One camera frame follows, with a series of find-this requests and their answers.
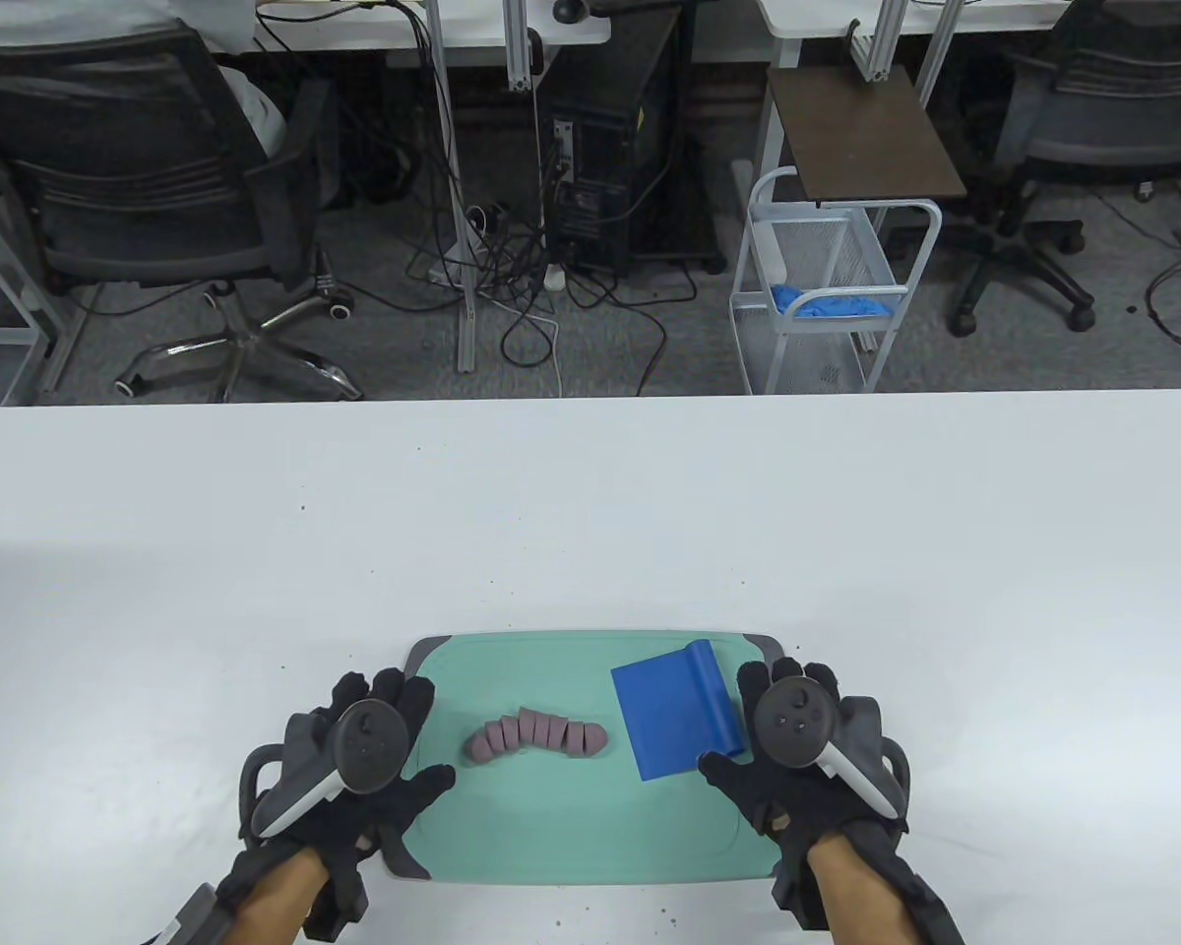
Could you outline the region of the person's left hand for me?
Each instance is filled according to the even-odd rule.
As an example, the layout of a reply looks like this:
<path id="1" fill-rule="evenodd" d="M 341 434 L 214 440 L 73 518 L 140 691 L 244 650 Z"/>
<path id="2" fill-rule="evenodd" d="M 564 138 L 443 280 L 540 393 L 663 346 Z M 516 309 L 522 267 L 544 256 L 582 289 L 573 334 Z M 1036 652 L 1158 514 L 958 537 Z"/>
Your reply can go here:
<path id="1" fill-rule="evenodd" d="M 451 765 L 403 776 L 436 687 L 398 667 L 344 674 L 326 706 L 294 713 L 280 744 L 250 752 L 241 770 L 240 838 L 314 850 L 329 872 L 381 854 L 398 876 L 425 878 L 403 838 L 451 790 Z"/>

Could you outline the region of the person's right hand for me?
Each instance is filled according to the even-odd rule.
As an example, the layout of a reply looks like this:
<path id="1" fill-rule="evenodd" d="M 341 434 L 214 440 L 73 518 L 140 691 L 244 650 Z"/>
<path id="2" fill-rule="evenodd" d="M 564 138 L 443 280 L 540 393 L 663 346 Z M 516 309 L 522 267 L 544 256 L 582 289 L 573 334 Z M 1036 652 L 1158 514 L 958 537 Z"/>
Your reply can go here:
<path id="1" fill-rule="evenodd" d="M 805 706 L 763 715 L 761 702 L 781 683 L 805 687 Z M 896 850 L 908 833 L 903 816 L 885 816 L 866 802 L 842 776 L 829 776 L 816 762 L 802 768 L 781 765 L 766 752 L 766 741 L 778 741 L 779 729 L 792 738 L 796 724 L 807 732 L 842 722 L 847 699 L 839 693 L 839 677 L 818 662 L 800 664 L 782 658 L 772 665 L 745 662 L 736 671 L 751 761 L 731 760 L 724 752 L 705 752 L 699 771 L 748 819 L 753 832 L 779 847 L 779 858 L 792 876 L 808 872 L 807 856 L 823 839 L 843 836 L 850 825 L 866 825 L 872 836 L 885 838 Z"/>

